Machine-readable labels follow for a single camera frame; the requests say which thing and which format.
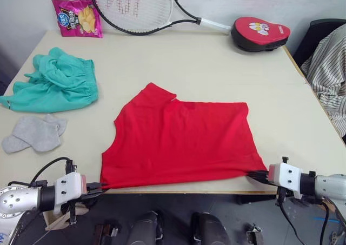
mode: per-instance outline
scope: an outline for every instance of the table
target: table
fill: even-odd
[[[48,31],[11,82],[26,81],[34,71],[35,54],[60,47],[69,54],[93,59],[99,100],[79,110],[58,112],[68,119],[62,145],[39,154],[31,148],[14,154],[0,149],[0,186],[30,181],[46,163],[67,156],[88,182],[98,182],[101,153],[113,142],[113,120],[121,108],[149,82],[174,92],[182,101],[247,102],[248,121],[264,163],[289,163],[305,172],[346,173],[346,148],[314,93],[285,48],[248,53],[238,50],[229,36],[206,31],[172,31],[135,37],[114,31],[99,38],[63,38]],[[0,139],[9,135],[24,112],[0,107]],[[64,174],[55,164],[40,179],[50,184]],[[227,193],[272,194],[275,188],[247,177],[221,181],[112,189],[112,193]]]

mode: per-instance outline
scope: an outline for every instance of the white wall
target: white wall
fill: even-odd
[[[291,36],[287,47],[294,53],[309,22],[321,18],[346,18],[346,0],[179,0],[196,16],[224,24],[237,17],[255,16],[287,25]],[[0,55],[15,69],[13,76],[44,35],[57,29],[51,0],[0,0]],[[175,29],[191,28],[177,25]]]

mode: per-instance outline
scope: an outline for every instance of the pink chip bag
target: pink chip bag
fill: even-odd
[[[63,37],[102,38],[101,21],[92,0],[52,0]]]

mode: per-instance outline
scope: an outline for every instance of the red t-shirt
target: red t-shirt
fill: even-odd
[[[246,103],[182,102],[150,83],[116,120],[102,154],[107,188],[219,180],[266,170]]]

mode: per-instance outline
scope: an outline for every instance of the green cloth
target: green cloth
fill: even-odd
[[[98,99],[92,60],[84,60],[53,48],[32,59],[35,72],[28,82],[16,82],[12,96],[0,103],[14,111],[57,112],[85,107]]]

